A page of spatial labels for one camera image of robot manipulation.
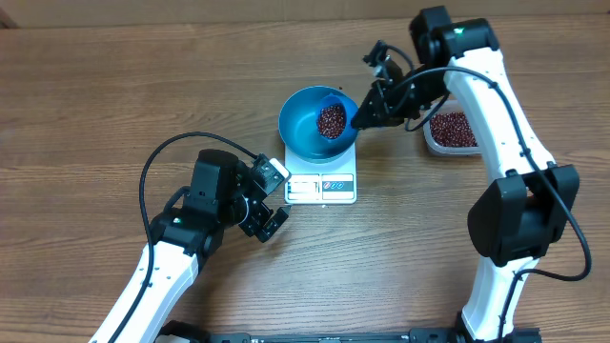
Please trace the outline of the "blue plastic measuring scoop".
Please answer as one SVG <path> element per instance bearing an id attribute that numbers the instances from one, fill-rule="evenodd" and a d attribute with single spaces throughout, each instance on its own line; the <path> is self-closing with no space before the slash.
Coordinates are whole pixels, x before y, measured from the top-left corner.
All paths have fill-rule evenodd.
<path id="1" fill-rule="evenodd" d="M 357 130 L 352 126 L 356 111 L 357 106 L 351 99 L 329 93 L 318 104 L 315 118 L 317 132 L 331 143 L 353 143 L 357 137 Z"/>

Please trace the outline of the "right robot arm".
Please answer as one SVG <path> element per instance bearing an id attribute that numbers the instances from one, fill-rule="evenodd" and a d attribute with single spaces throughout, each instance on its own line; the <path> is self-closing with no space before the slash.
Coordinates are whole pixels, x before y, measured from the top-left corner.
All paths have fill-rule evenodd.
<path id="1" fill-rule="evenodd" d="M 486 167 L 488 188 L 468 212 L 479 254 L 470 298 L 452 329 L 430 329 L 436 342 L 538 342 L 536 329 L 513 317 L 529 275 L 566 226 L 580 178 L 540 143 L 517 100 L 489 22 L 453 21 L 442 6 L 422 10 L 409 27 L 417 59 L 403 72 L 378 42 L 364 58 L 375 82 L 359 106 L 357 130 L 393 127 L 436 111 L 454 97 L 466 115 Z"/>

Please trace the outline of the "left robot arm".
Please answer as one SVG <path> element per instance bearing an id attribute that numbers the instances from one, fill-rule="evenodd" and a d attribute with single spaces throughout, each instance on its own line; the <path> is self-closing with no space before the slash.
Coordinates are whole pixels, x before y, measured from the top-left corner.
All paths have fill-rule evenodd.
<path id="1" fill-rule="evenodd" d="M 169 314 L 227 229 L 237 226 L 261 242 L 273 236 L 290 210 L 273 211 L 263 201 L 289 175 L 277 159 L 264 154 L 247 166 L 227 151 L 200 151 L 190 185 L 180 188 L 152 220 L 152 242 L 92 341 L 210 341 L 209 333 L 171 320 Z"/>

